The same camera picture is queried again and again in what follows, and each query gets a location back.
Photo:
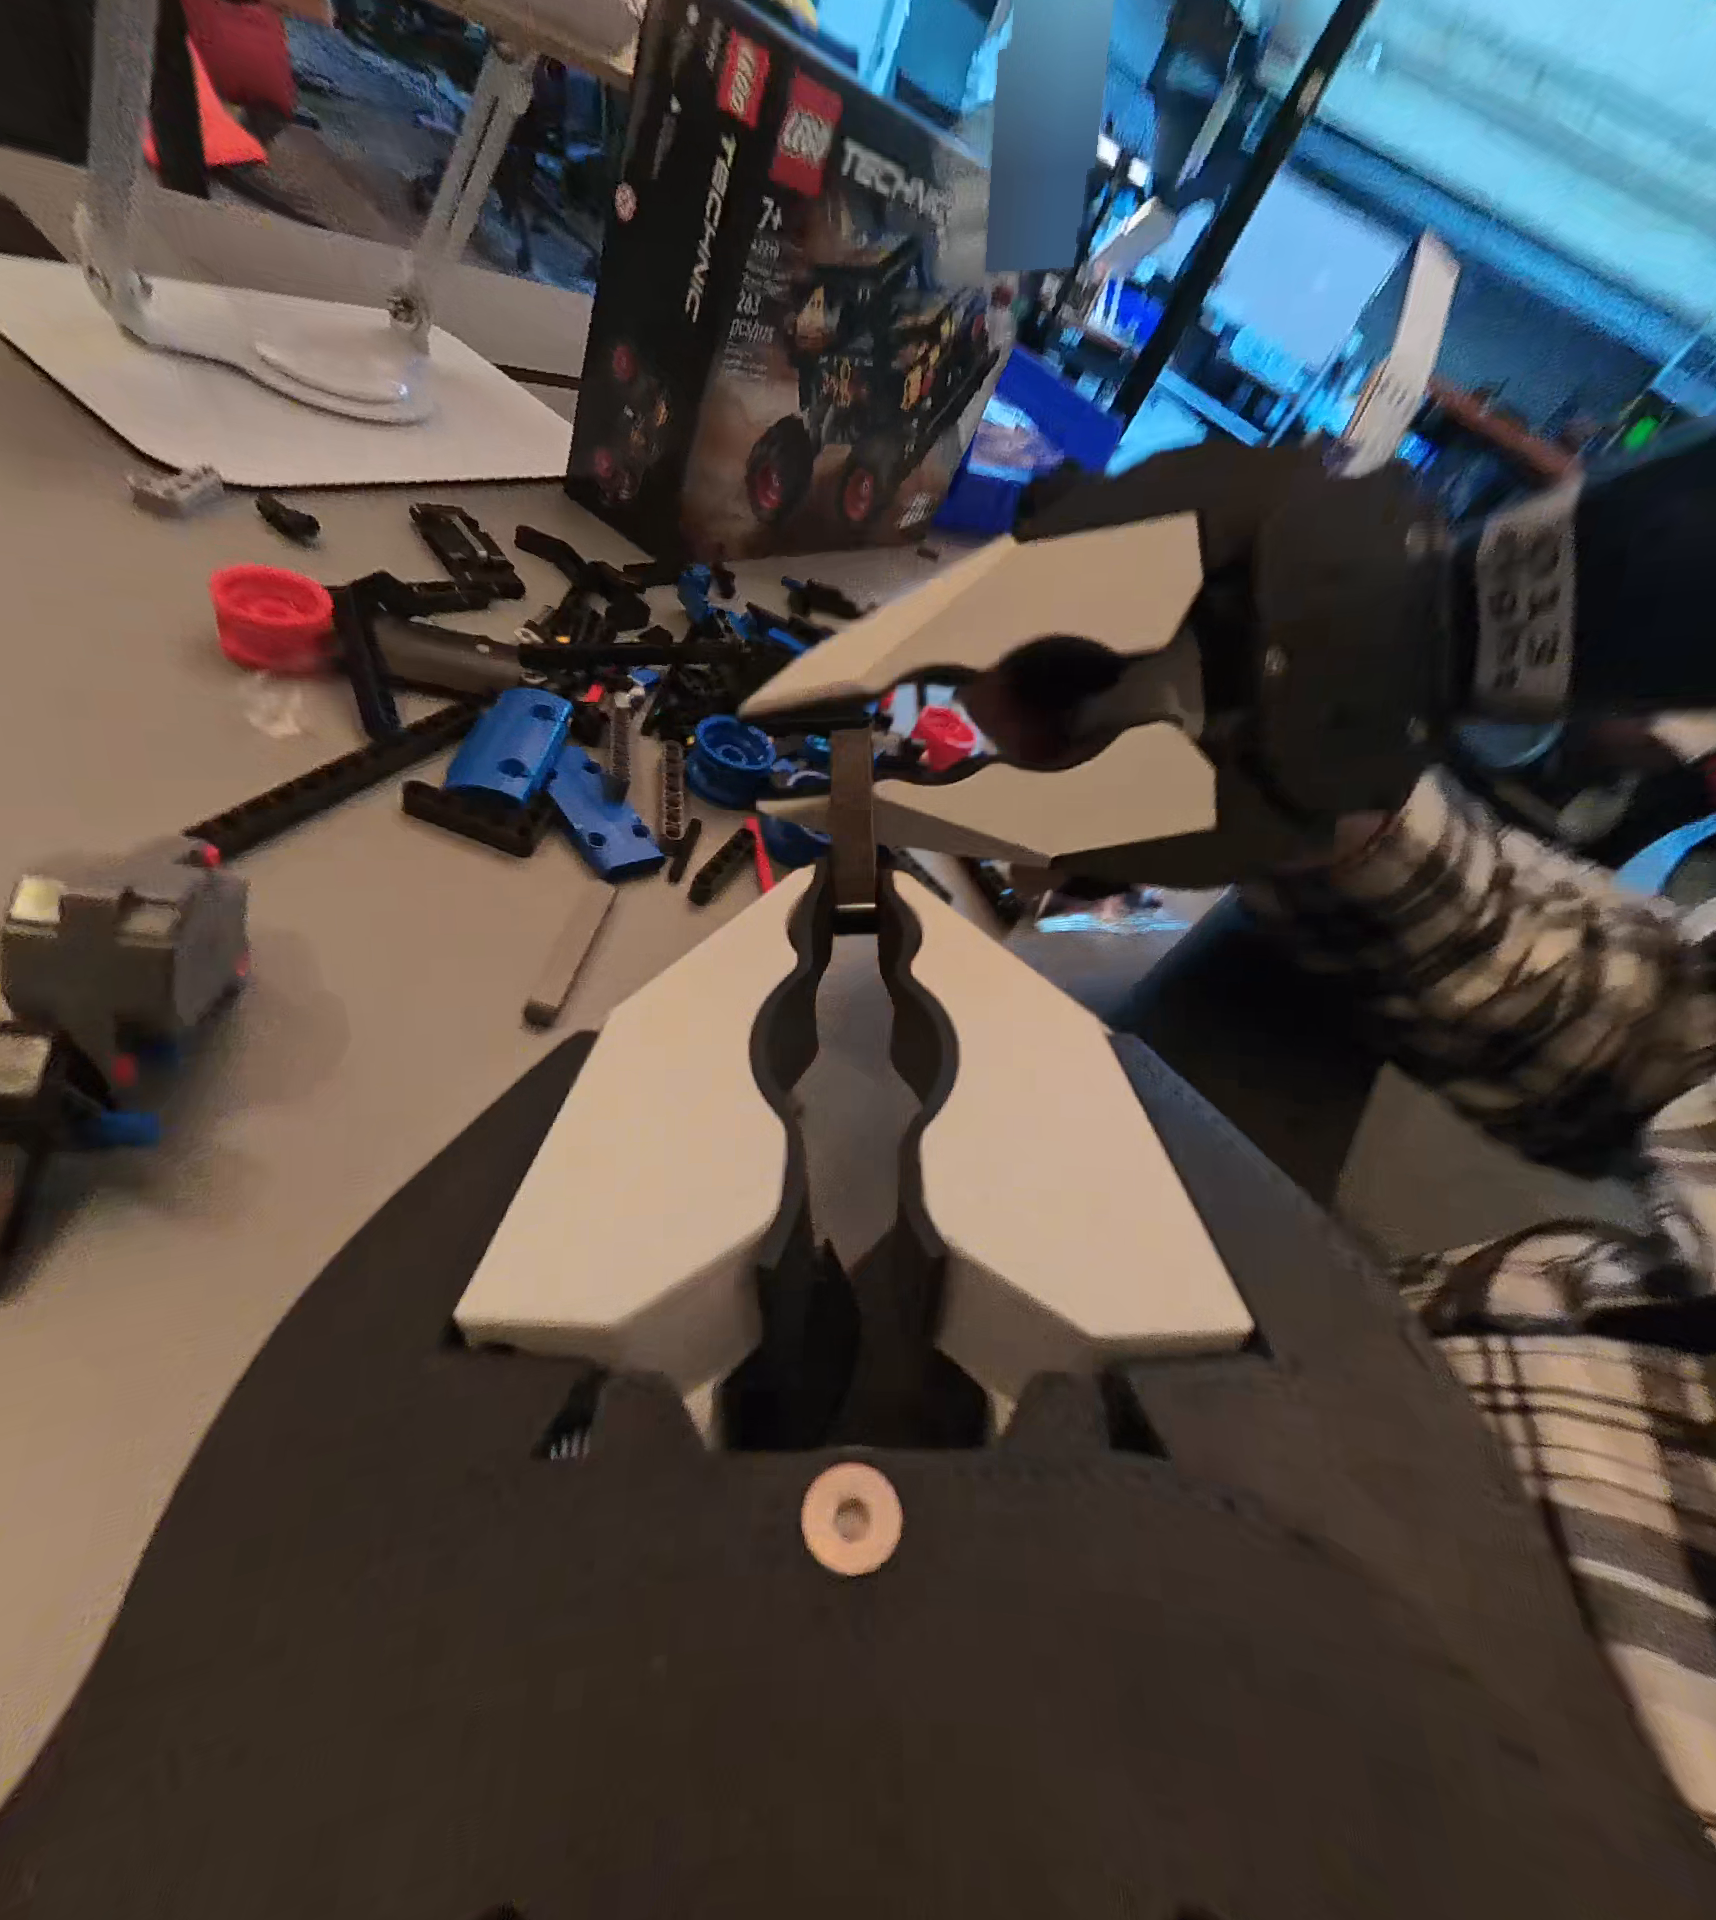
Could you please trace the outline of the blue plastic bin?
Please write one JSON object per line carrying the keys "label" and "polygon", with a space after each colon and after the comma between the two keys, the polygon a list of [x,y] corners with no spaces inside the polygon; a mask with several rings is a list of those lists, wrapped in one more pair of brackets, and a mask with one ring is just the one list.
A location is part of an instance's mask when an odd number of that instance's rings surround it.
{"label": "blue plastic bin", "polygon": [[1046,359],[1008,348],[934,528],[999,540],[1042,479],[1110,467],[1120,439],[1125,421],[1110,405],[1082,400]]}

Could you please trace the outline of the long black beam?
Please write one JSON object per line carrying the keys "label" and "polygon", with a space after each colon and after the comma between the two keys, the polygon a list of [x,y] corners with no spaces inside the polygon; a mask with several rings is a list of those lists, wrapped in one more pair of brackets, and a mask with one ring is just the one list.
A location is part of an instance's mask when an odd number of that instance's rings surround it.
{"label": "long black beam", "polygon": [[176,841],[197,849],[203,866],[245,860],[259,849],[276,849],[276,841],[306,832],[310,820],[326,820],[326,811],[415,774],[422,763],[460,748],[460,731],[479,721],[484,721],[484,705],[441,705],[385,741],[363,741],[359,757],[336,757],[336,763],[323,763],[323,768],[306,768],[252,807],[225,807],[225,811],[187,823]]}

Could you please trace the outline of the black steel pole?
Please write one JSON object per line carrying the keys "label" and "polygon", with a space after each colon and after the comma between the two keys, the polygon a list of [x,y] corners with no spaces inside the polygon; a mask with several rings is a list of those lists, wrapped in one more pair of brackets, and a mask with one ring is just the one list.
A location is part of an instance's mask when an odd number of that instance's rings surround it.
{"label": "black steel pole", "polygon": [[1184,281],[1147,332],[1147,348],[1134,359],[1110,416],[1120,424],[1141,421],[1141,405],[1153,400],[1168,359],[1184,348],[1184,332],[1193,326],[1210,285],[1221,281],[1242,233],[1254,228],[1254,205],[1267,197],[1267,183],[1281,175],[1286,151],[1300,143],[1329,70],[1348,61],[1351,39],[1364,30],[1374,0],[1339,0],[1310,45],[1310,54],[1299,61],[1286,90],[1259,116],[1259,134],[1242,162],[1242,175],[1221,183],[1215,214],[1204,219],[1193,247],[1184,255]]}

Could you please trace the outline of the blue curved shell panel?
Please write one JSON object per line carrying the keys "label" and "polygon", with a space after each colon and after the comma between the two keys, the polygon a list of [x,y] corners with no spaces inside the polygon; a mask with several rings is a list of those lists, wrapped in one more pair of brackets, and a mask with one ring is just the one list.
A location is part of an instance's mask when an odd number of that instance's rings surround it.
{"label": "blue curved shell panel", "polygon": [[512,807],[512,811],[526,811],[547,788],[547,774],[558,774],[558,763],[570,748],[570,721],[575,721],[575,705],[558,698],[558,687],[504,687],[460,731],[441,788],[450,794],[473,794],[473,807]]}

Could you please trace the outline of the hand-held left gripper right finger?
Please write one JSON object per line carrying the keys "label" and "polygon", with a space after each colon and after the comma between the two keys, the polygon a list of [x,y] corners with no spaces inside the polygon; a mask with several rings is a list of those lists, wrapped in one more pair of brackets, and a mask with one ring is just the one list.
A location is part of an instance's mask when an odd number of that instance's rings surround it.
{"label": "hand-held left gripper right finger", "polygon": [[986,1399],[1046,1370],[1245,1353],[1254,1311],[1159,1147],[1110,1027],[918,885],[876,885],[888,1067],[918,1094],[896,1224],[934,1342]]}

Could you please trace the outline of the printed toy set box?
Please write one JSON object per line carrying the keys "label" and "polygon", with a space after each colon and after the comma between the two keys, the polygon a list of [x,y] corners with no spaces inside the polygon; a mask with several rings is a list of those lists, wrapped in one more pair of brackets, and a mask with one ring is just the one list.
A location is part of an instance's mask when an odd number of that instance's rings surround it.
{"label": "printed toy set box", "polygon": [[779,4],[647,4],[561,493],[661,559],[923,551],[1003,363],[986,162]]}

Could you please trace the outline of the pile of loose building parts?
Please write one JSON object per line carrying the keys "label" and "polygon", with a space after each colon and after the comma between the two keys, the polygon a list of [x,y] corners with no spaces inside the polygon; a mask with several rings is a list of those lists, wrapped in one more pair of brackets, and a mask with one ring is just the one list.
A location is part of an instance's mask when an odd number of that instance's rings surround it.
{"label": "pile of loose building parts", "polygon": [[[605,768],[605,788],[627,794],[657,849],[671,885],[685,885],[700,854],[700,820],[685,788],[685,748],[693,726],[710,713],[731,713],[751,681],[766,681],[782,663],[799,663],[818,626],[810,612],[863,612],[848,590],[805,574],[782,584],[789,612],[731,612],[731,567],[723,559],[589,559],[570,540],[516,528],[516,555],[547,559],[561,574],[561,606],[531,612],[512,646],[526,663],[526,687],[558,687],[575,705],[570,741]],[[336,666],[359,698],[363,741],[385,741],[441,705],[484,705],[492,698],[422,698],[391,687],[378,666],[378,620],[425,620],[441,612],[492,612],[484,596],[452,590],[450,574],[408,584],[391,567],[372,567],[359,584],[336,584]],[[810,794],[828,774],[828,741],[779,748],[766,794]]]}

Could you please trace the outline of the blue angled shell panel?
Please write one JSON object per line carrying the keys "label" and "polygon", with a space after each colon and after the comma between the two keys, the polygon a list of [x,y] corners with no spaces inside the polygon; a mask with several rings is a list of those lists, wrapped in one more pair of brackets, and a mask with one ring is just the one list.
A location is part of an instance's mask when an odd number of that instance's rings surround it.
{"label": "blue angled shell panel", "polygon": [[561,741],[541,794],[598,885],[637,885],[661,866],[647,820],[605,788],[605,768],[575,741]]}

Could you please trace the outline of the person in plaid shirt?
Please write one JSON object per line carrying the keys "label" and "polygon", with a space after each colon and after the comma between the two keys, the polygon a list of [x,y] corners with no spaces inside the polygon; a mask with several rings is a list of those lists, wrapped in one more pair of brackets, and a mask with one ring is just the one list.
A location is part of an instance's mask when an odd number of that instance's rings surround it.
{"label": "person in plaid shirt", "polygon": [[1645,1224],[1402,1263],[1565,1559],[1591,1638],[1716,1844],[1716,1079],[1628,1139]]}

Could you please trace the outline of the black flat beam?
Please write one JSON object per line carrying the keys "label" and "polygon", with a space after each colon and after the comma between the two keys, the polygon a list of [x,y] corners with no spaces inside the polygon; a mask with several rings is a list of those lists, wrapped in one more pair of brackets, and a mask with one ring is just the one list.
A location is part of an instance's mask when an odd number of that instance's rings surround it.
{"label": "black flat beam", "polygon": [[531,860],[558,823],[558,807],[541,788],[512,807],[496,788],[396,786],[396,811],[504,860]]}

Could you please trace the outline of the grey pull-back motor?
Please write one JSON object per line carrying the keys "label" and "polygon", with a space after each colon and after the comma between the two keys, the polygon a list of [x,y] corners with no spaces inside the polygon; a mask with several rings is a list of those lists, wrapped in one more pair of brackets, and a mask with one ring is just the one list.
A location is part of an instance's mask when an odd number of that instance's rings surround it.
{"label": "grey pull-back motor", "polygon": [[252,885],[203,841],[39,860],[5,889],[0,1004],[102,1073],[187,1044],[252,984]]}

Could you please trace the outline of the dark grey beam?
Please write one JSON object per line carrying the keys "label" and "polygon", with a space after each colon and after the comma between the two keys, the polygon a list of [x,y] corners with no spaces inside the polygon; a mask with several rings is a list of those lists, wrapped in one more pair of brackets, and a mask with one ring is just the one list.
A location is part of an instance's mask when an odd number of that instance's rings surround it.
{"label": "dark grey beam", "polygon": [[547,1027],[570,1009],[575,976],[581,976],[589,944],[605,941],[613,906],[616,906],[616,889],[613,889],[613,885],[589,885],[589,889],[561,908],[561,928],[558,928],[558,941],[541,944],[541,965],[531,965],[531,984],[526,984],[526,1004],[516,1004],[516,1027],[526,1027],[526,1035],[547,1035]]}

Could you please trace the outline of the black curved shell panel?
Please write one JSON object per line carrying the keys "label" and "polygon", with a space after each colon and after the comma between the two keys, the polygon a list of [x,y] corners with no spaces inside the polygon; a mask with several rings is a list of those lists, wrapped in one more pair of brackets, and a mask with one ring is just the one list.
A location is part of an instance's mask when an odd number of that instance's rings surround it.
{"label": "black curved shell panel", "polygon": [[526,681],[526,663],[512,638],[450,631],[425,620],[378,620],[378,666],[391,687],[422,687],[422,698],[496,698]]}

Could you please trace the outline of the black beam chassis assembly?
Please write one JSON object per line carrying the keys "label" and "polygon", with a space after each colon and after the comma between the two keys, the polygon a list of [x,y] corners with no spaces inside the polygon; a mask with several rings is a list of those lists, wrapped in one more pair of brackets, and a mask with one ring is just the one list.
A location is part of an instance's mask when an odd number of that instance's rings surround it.
{"label": "black beam chassis assembly", "polygon": [[452,590],[473,590],[484,606],[516,606],[526,596],[504,551],[460,503],[415,496],[408,523],[425,540],[425,555],[450,567]]}

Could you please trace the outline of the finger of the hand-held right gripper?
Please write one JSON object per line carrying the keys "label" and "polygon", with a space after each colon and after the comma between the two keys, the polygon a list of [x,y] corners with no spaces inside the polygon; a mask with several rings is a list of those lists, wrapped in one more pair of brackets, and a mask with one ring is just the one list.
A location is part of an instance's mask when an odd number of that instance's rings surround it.
{"label": "finger of the hand-held right gripper", "polygon": [[863,612],[799,663],[782,663],[748,705],[748,726],[799,726],[810,713],[876,705],[896,681],[971,681],[1003,666],[1029,638],[1089,638],[1110,663],[1159,656],[1204,590],[1193,515],[986,540],[918,590]]}
{"label": "finger of the hand-held right gripper", "polygon": [[1215,823],[1215,768],[1173,726],[1134,726],[1066,768],[960,763],[934,786],[876,774],[876,741],[854,741],[869,832],[914,854],[1076,866]]}

